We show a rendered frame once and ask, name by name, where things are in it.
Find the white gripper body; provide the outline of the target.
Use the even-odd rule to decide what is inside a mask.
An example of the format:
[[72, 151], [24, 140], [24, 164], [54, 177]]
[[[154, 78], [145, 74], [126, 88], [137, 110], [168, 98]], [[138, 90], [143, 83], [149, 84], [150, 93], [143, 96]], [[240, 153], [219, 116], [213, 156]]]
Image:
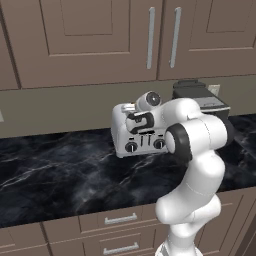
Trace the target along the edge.
[[150, 128], [148, 124], [149, 118], [147, 113], [135, 115], [130, 113], [126, 119], [126, 128], [131, 134], [145, 131]]

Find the white toaster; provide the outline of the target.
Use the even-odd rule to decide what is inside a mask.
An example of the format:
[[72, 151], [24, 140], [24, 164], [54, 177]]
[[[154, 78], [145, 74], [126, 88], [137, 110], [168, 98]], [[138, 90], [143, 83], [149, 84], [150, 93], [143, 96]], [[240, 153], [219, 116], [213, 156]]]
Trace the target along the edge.
[[[150, 128], [148, 131], [139, 132], [135, 135], [131, 134], [127, 130], [126, 118], [127, 115], [132, 112], [123, 112], [121, 110], [123, 104], [116, 105], [112, 110], [111, 135], [113, 139], [113, 144], [115, 146], [116, 155], [119, 158], [123, 158], [133, 155], [167, 152], [166, 145], [162, 149], [156, 149], [153, 146], [153, 143], [157, 139], [164, 140], [164, 129], [154, 130], [153, 128]], [[135, 152], [129, 153], [125, 150], [125, 145], [128, 142], [135, 142], [138, 145], [138, 148]]]

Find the pale bread slice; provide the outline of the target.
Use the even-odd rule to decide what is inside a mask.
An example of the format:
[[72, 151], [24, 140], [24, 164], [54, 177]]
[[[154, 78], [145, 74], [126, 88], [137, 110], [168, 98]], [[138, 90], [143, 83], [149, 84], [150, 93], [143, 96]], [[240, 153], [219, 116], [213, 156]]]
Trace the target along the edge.
[[136, 107], [133, 103], [127, 103], [122, 105], [121, 110], [123, 112], [134, 112], [136, 110]]

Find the black grey countertop appliance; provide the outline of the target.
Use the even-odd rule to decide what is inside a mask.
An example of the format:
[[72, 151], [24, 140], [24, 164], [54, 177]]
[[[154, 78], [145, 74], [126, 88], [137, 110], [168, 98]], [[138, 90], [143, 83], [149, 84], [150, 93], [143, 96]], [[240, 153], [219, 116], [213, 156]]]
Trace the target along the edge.
[[227, 145], [234, 139], [234, 127], [228, 120], [230, 107], [210, 92], [206, 85], [197, 79], [179, 80], [173, 84], [172, 98], [191, 98], [195, 100], [204, 114], [215, 115], [220, 118], [228, 131]]

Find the brown drawer front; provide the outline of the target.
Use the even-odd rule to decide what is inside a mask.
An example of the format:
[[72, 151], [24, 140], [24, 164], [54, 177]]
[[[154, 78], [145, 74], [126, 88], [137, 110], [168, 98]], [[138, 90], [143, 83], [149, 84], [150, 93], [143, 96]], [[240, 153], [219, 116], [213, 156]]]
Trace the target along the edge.
[[44, 221], [43, 227], [50, 242], [71, 240], [79, 238], [81, 235], [77, 217]]
[[166, 225], [153, 225], [89, 237], [84, 242], [85, 255], [104, 256], [104, 248], [115, 249], [137, 242], [139, 249], [108, 256], [153, 256], [158, 246], [166, 239], [167, 234]]
[[[119, 217], [130, 216], [132, 213], [136, 213], [138, 217], [137, 220], [117, 223], [112, 225], [104, 224], [105, 217], [108, 217], [109, 219], [119, 218]], [[102, 229], [102, 228], [110, 228], [117, 225], [133, 224], [140, 221], [151, 221], [155, 219], [156, 219], [155, 205], [146, 204], [141, 206], [134, 206], [134, 207], [117, 209], [117, 210], [110, 210], [105, 212], [81, 215], [79, 217], [79, 224], [80, 224], [81, 232], [84, 233], [84, 232], [89, 232], [89, 231]]]

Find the brown base cupboard door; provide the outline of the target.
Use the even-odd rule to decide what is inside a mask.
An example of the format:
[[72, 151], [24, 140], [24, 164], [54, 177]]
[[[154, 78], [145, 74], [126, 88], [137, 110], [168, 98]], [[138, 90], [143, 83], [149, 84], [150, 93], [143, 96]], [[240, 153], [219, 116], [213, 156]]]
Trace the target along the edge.
[[234, 256], [253, 219], [256, 187], [220, 192], [221, 213], [200, 229], [195, 244], [203, 256]]
[[50, 256], [40, 224], [1, 228], [0, 256]]

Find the brown wall cupboard door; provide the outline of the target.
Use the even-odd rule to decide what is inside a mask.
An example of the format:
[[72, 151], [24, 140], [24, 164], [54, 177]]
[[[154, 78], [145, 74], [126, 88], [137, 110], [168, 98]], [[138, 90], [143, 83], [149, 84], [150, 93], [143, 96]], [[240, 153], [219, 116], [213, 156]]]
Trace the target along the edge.
[[[170, 68], [176, 7], [182, 14]], [[256, 0], [164, 0], [160, 80], [255, 74]]]
[[[156, 78], [163, 0], [0, 0], [23, 88]], [[149, 8], [155, 7], [147, 69]]]
[[3, 15], [0, 10], [0, 90], [19, 89], [14, 61], [11, 57], [11, 49], [8, 42]]

